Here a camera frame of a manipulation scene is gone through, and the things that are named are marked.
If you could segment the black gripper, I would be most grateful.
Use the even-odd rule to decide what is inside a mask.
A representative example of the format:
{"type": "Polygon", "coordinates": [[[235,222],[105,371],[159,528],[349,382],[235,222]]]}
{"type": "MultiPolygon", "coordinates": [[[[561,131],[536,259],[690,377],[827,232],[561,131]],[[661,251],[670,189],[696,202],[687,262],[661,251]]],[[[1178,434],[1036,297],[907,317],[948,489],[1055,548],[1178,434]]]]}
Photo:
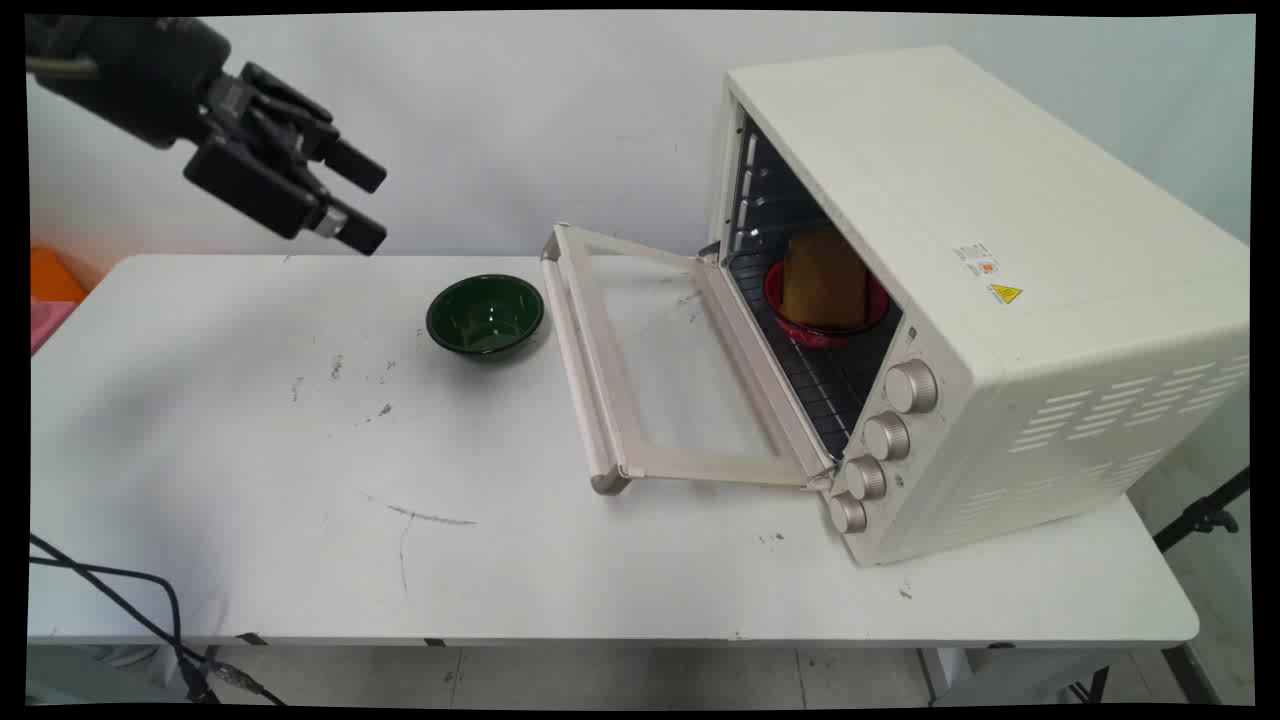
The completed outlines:
{"type": "Polygon", "coordinates": [[[388,236],[384,224],[335,197],[308,169],[320,163],[374,193],[380,163],[348,143],[333,115],[248,61],[239,73],[261,118],[211,109],[234,86],[224,72],[230,41],[193,17],[28,15],[28,72],[42,88],[136,138],[169,149],[200,147],[183,176],[275,234],[305,231],[364,256],[388,236]]]}

